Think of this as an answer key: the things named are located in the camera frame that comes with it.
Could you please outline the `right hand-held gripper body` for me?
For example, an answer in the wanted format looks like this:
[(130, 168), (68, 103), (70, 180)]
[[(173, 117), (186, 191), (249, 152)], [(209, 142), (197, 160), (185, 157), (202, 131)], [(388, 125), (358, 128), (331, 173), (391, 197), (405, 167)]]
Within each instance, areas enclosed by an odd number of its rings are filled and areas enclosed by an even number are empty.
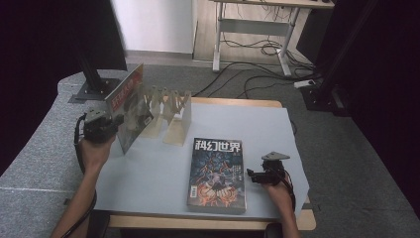
[(279, 153), (270, 152), (262, 156), (262, 168), (264, 170), (264, 183), (277, 185), (285, 179), (285, 169), (282, 161), (288, 160), (289, 156)]

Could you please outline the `red-title portrait magazine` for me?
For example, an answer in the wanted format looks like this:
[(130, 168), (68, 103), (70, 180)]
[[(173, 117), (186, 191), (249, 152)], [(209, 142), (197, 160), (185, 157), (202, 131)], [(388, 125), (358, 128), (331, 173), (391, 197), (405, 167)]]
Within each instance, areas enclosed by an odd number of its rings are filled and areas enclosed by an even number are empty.
[(105, 98), (112, 120), (118, 114), (124, 115), (124, 123), (117, 124), (117, 137), (124, 154), (153, 119), (146, 102), (143, 73), (141, 63)]

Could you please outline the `metal desk frame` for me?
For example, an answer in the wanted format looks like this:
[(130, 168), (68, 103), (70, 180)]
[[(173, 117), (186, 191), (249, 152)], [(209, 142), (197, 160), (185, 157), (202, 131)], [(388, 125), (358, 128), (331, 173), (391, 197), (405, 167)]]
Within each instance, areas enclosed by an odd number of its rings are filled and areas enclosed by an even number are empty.
[[(220, 70), (220, 43), (223, 33), (238, 33), (251, 35), (267, 35), (284, 37), (281, 48), (276, 51), (283, 74), (291, 76), (291, 71), (286, 59), (286, 52), (294, 31), (297, 17), (302, 8), (307, 9), (333, 9), (332, 0), (211, 0), (218, 6), (216, 39), (213, 52), (212, 69)], [(230, 19), (223, 16), (226, 4), (245, 4), (273, 7), (288, 7), (292, 10), (291, 18), (287, 22), (268, 22), (256, 20)]]

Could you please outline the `black curtain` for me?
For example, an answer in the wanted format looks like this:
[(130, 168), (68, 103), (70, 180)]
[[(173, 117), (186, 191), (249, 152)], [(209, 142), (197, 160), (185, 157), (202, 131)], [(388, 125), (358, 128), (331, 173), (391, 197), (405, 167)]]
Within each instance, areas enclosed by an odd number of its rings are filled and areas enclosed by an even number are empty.
[(349, 116), (420, 218), (420, 0), (378, 0), (352, 50)]
[(60, 80), (125, 70), (111, 0), (0, 0), (0, 176), (49, 112)]

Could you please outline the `white power strip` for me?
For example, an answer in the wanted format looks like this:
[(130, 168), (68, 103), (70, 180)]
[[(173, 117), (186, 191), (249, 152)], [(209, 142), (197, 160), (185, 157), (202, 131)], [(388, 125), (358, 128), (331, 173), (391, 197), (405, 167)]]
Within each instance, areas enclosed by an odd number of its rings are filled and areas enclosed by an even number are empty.
[(296, 81), (293, 83), (294, 88), (301, 88), (306, 86), (313, 86), (316, 82), (313, 79)]

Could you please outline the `person's left hand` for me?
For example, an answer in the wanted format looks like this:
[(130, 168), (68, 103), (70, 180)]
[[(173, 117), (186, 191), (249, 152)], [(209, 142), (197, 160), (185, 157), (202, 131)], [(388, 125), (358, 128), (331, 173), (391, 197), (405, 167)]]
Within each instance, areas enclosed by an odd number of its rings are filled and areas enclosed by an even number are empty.
[(111, 146), (115, 139), (116, 137), (113, 136), (102, 144), (94, 144), (85, 139), (79, 142), (86, 175), (100, 173), (109, 158)]

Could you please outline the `person's right hand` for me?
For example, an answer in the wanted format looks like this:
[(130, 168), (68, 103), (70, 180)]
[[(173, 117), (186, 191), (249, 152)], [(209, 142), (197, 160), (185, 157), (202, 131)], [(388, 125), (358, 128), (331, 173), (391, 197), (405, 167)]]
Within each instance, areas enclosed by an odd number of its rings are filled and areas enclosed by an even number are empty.
[(282, 182), (277, 185), (264, 184), (262, 187), (267, 191), (271, 201), (278, 208), (281, 216), (294, 213), (291, 197), (286, 186)]

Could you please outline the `dark illustrated magazine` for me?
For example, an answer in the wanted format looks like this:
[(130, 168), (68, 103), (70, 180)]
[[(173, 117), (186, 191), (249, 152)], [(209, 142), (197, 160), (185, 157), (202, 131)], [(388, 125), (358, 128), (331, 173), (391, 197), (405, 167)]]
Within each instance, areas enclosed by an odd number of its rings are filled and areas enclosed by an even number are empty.
[(243, 214), (247, 210), (241, 140), (195, 138), (187, 206), (195, 212)]

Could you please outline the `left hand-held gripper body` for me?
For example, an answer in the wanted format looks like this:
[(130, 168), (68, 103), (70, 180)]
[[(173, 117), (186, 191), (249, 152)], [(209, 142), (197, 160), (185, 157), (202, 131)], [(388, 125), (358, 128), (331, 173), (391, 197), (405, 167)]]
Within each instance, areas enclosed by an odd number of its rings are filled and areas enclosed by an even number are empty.
[(105, 143), (116, 134), (111, 116), (104, 110), (90, 108), (85, 117), (83, 135), (92, 143)]

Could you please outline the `black metal stand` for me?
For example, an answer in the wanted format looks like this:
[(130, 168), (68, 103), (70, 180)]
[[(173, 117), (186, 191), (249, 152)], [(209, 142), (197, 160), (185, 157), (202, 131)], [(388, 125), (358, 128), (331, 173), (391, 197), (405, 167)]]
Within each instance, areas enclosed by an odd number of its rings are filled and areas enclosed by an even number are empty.
[(310, 111), (349, 116), (349, 96), (342, 83), (353, 67), (352, 47), (378, 0), (332, 0), (335, 4), (315, 61), (318, 84), (303, 87), (305, 106)]
[(69, 103), (83, 104), (87, 100), (103, 101), (116, 88), (120, 80), (118, 78), (101, 77), (80, 47), (75, 47), (75, 52), (85, 82), (79, 91), (70, 97)]

